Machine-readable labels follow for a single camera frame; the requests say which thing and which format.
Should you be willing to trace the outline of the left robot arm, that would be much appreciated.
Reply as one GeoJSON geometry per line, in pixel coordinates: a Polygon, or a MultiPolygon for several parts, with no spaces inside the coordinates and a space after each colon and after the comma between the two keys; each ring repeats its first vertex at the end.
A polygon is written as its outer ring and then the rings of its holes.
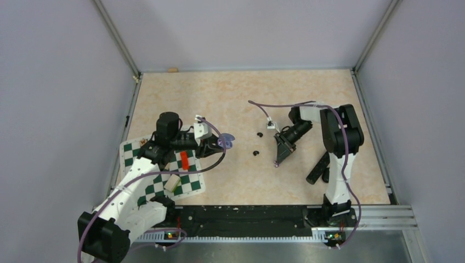
{"type": "Polygon", "coordinates": [[[156,130],[140,148],[122,181],[102,204],[78,218],[77,262],[121,262],[131,245],[150,228],[175,222],[176,212],[170,208],[172,202],[167,197],[142,205],[138,199],[159,175],[190,174],[188,170],[166,170],[176,151],[193,150],[196,158],[221,153],[214,164],[201,170],[206,172],[219,165],[231,147],[232,141],[203,116],[195,116],[192,128],[183,130],[177,113],[161,113],[156,130]]]}

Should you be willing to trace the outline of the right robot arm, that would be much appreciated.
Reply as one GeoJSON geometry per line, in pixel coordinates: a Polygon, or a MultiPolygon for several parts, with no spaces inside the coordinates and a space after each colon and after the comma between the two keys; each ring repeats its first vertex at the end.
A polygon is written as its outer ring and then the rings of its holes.
{"type": "Polygon", "coordinates": [[[321,161],[329,172],[321,217],[325,224],[336,226],[350,212],[351,168],[360,146],[364,143],[364,134],[355,108],[351,104],[338,108],[304,104],[293,106],[288,117],[292,126],[283,128],[274,136],[277,143],[275,166],[278,167],[290,156],[296,150],[296,142],[313,127],[313,123],[319,122],[328,155],[328,158],[321,161]]]}

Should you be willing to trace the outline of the orange rectangular block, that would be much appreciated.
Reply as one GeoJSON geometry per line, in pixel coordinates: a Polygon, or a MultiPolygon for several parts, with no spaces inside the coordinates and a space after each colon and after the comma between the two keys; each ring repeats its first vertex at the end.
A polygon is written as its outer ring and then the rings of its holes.
{"type": "Polygon", "coordinates": [[[182,169],[183,170],[189,170],[189,157],[188,157],[188,154],[186,151],[182,151],[180,153],[180,157],[181,157],[181,162],[182,162],[182,169]]]}

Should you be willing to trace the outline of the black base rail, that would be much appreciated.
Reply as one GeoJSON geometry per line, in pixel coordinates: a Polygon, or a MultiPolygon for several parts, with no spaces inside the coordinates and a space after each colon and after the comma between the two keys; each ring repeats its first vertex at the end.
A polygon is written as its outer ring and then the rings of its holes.
{"type": "Polygon", "coordinates": [[[184,205],[169,208],[156,228],[180,228],[188,237],[310,237],[317,227],[345,230],[354,209],[326,218],[319,205],[184,205]]]}

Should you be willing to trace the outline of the wooden cork at wall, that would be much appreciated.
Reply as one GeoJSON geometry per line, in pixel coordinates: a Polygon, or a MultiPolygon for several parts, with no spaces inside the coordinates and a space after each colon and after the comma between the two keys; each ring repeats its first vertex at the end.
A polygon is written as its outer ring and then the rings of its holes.
{"type": "Polygon", "coordinates": [[[168,72],[168,73],[177,73],[177,72],[179,72],[179,70],[178,70],[178,68],[176,68],[176,67],[172,67],[172,68],[169,68],[169,69],[167,70],[167,72],[168,72]]]}

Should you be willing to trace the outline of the aluminium frame post left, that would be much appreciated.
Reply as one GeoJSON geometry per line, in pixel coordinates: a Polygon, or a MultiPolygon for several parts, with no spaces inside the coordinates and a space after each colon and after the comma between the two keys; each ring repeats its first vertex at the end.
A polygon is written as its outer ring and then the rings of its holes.
{"type": "Polygon", "coordinates": [[[92,0],[98,14],[100,15],[110,37],[112,38],[113,42],[115,43],[118,51],[120,52],[121,56],[123,57],[125,63],[129,67],[130,71],[132,72],[133,76],[138,76],[140,78],[141,72],[139,71],[136,63],[131,56],[129,49],[127,48],[123,38],[121,37],[115,23],[113,22],[110,13],[107,11],[106,7],[104,6],[103,1],[101,0],[92,0]]]}

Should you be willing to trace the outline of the aluminium frame post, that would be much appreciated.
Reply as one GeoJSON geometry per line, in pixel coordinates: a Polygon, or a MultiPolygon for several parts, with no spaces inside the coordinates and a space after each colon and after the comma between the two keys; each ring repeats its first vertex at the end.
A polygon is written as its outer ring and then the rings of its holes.
{"type": "Polygon", "coordinates": [[[100,15],[110,37],[112,38],[113,42],[115,43],[118,51],[120,52],[121,56],[123,57],[125,63],[129,67],[130,71],[132,72],[133,76],[138,76],[140,78],[141,72],[139,71],[136,63],[131,56],[129,49],[127,48],[123,38],[121,37],[115,23],[113,22],[110,13],[107,11],[106,7],[104,6],[103,1],[101,0],[92,0],[98,14],[100,15]]]}
{"type": "Polygon", "coordinates": [[[354,75],[357,75],[364,66],[368,56],[371,54],[378,39],[381,37],[383,31],[387,27],[389,21],[391,20],[392,16],[395,14],[396,10],[398,9],[401,3],[402,0],[392,0],[389,2],[389,5],[387,6],[383,16],[381,17],[375,30],[373,31],[370,39],[368,40],[367,44],[362,50],[362,53],[360,54],[355,66],[352,68],[352,72],[354,75]]]}

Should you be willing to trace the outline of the aluminium frame post right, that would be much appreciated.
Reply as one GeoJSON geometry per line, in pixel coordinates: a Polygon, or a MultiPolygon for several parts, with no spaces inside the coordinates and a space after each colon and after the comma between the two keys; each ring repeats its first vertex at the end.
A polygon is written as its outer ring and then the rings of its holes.
{"type": "Polygon", "coordinates": [[[389,5],[387,6],[383,16],[381,17],[375,30],[373,31],[370,39],[368,40],[367,44],[362,50],[362,53],[360,54],[355,66],[352,68],[352,72],[354,75],[357,75],[364,66],[368,56],[371,54],[378,39],[381,37],[383,31],[387,27],[389,21],[391,20],[392,16],[395,14],[396,10],[398,9],[401,3],[402,0],[392,0],[389,2],[389,5]]]}

